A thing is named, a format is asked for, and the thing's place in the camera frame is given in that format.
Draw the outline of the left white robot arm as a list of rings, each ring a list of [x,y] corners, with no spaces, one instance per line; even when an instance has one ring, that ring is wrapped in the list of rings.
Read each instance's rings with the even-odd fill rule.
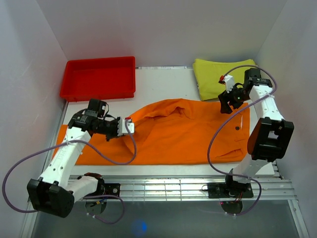
[[[91,195],[100,198],[105,193],[101,175],[86,173],[71,184],[71,171],[84,147],[94,134],[105,135],[107,140],[121,136],[125,125],[121,117],[106,120],[106,102],[91,99],[86,109],[75,113],[66,130],[63,145],[58,148],[49,166],[38,179],[31,179],[27,191],[33,208],[65,218],[75,202]]]

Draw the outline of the orange trousers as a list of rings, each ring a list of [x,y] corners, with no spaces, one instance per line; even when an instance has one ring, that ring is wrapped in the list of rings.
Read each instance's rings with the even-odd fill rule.
[[[106,141],[95,134],[78,165],[193,165],[240,162],[247,154],[250,110],[222,114],[220,103],[168,99],[149,104],[131,116],[132,137]]]

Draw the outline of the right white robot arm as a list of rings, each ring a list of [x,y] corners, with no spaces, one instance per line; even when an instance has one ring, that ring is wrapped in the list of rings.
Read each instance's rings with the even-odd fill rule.
[[[220,112],[230,114],[251,100],[258,118],[247,142],[249,157],[243,159],[225,177],[224,183],[209,185],[212,198],[252,198],[251,178],[264,166],[284,157],[294,131],[294,124],[279,112],[272,95],[272,80],[261,76],[258,68],[247,69],[244,82],[236,83],[233,76],[222,76],[220,84],[225,91],[218,98]]]

